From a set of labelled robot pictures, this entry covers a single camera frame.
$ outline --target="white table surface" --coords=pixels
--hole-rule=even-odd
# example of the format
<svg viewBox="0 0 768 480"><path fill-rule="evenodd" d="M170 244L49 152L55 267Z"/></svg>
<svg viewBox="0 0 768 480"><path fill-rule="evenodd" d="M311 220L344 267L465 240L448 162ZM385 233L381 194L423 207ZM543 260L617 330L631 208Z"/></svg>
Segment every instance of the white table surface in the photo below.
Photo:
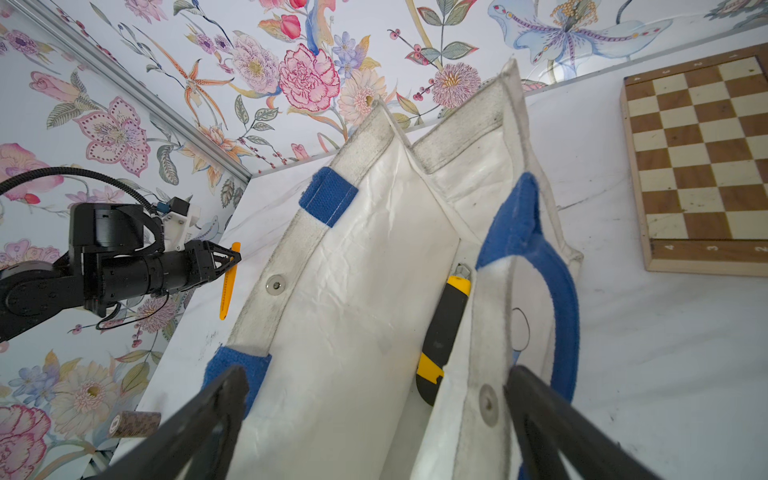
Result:
<svg viewBox="0 0 768 480"><path fill-rule="evenodd" d="M768 27L758 28L527 99L565 237L584 253L574 405L666 478L766 477L768 279L645 271L619 92L630 74L767 39ZM194 294L138 409L168 419L199 392L309 178L328 161L250 182L221 240L243 244L229 316L218 319L222 280ZM122 441L115 458L136 443Z"/></svg>

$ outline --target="metal grommet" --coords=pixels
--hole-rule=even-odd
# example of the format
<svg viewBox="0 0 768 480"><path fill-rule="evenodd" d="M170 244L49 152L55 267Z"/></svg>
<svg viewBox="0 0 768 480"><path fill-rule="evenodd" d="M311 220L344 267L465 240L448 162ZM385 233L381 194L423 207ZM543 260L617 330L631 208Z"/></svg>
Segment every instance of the metal grommet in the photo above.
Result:
<svg viewBox="0 0 768 480"><path fill-rule="evenodd" d="M498 422L498 397L493 387L488 383L480 387L480 415L489 427Z"/></svg>
<svg viewBox="0 0 768 480"><path fill-rule="evenodd" d="M282 275L272 275L266 281L266 292L270 295L280 295L286 289L286 279Z"/></svg>

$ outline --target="blue velcro strap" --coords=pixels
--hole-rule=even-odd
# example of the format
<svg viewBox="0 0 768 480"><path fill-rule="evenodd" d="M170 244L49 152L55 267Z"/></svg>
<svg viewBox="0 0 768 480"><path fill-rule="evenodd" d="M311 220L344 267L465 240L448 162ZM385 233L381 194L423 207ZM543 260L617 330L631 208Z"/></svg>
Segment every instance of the blue velcro strap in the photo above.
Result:
<svg viewBox="0 0 768 480"><path fill-rule="evenodd" d="M323 167L312 177L299 205L325 225L333 227L357 195L357 188L331 168Z"/></svg>
<svg viewBox="0 0 768 480"><path fill-rule="evenodd" d="M239 365L245 369L245 376L248 379L248 396L245 398L245 414L248 415L253 401L256 400L256 394L264 381L266 369L269 368L272 356L253 356L246 353L232 350L226 346L220 346L216 354L205 367L205 376L203 377L203 388L213 382L219 375L226 372L232 365Z"/></svg>

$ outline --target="orange lily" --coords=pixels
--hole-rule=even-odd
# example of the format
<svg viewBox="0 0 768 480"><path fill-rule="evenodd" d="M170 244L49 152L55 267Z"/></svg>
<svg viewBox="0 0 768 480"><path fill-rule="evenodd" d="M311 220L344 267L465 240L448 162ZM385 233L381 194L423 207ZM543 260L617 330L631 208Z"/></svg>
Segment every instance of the orange lily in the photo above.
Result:
<svg viewBox="0 0 768 480"><path fill-rule="evenodd" d="M202 87L211 86L211 85L226 85L226 84L229 84L232 80L234 80L234 78L231 78L230 80L203 80L203 79L197 78L197 71L200 65L200 60L197 60L196 62L194 62L194 65L192 66L192 71L190 71L188 74L187 72L184 71L181 65L179 65L178 62L176 62L176 60L174 60L174 58L171 57L167 51L165 51L164 48L162 48L160 45L157 44L155 40L152 40L151 38L149 38L149 40L154 44L155 47L157 47L160 51L163 52L163 55L165 55L165 57L172 64L174 64L174 67L176 68L176 70L181 74L182 77L184 77L184 80L187 81L187 87L184 89L184 100L187 101L187 106L190 108L190 110L192 110L192 114L194 115L194 118L197 121L197 124L200 125L200 119L197 116L197 112L192 107L192 102L190 102L190 99L192 98L192 95L202 94L216 108L216 111L219 112L219 115L221 116L221 120L224 122L224 127L227 127L227 121L224 119L224 115L221 113L219 106L216 105L216 102L213 100L213 98L211 98L210 95L206 93L206 91L203 90Z"/></svg>

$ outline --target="blue fabric trim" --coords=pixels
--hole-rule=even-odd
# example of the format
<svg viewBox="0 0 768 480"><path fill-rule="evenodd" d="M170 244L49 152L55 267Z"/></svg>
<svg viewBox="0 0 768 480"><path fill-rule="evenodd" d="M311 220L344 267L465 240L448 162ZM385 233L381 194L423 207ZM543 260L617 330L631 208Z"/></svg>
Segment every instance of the blue fabric trim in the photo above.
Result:
<svg viewBox="0 0 768 480"><path fill-rule="evenodd" d="M568 266L541 232L538 183L528 172L520 176L493 219L480 249L477 269L511 255L531 262L547 283L554 305L554 365L550 386L571 402L576 390L579 349L576 286ZM528 478L523 467L518 478Z"/></svg>
<svg viewBox="0 0 768 480"><path fill-rule="evenodd" d="M238 352L226 346L220 346L214 354L214 357L205 367L203 377L203 388L213 382L219 375L227 371L232 365L239 365L245 369L245 376L248 379L248 395L245 398L245 414L248 415L253 401L261 388L266 375L266 369L269 368L272 356L253 356Z"/></svg>
<svg viewBox="0 0 768 480"><path fill-rule="evenodd" d="M357 188L328 167L321 168L299 199L299 206L325 225L333 227L342 216Z"/></svg>

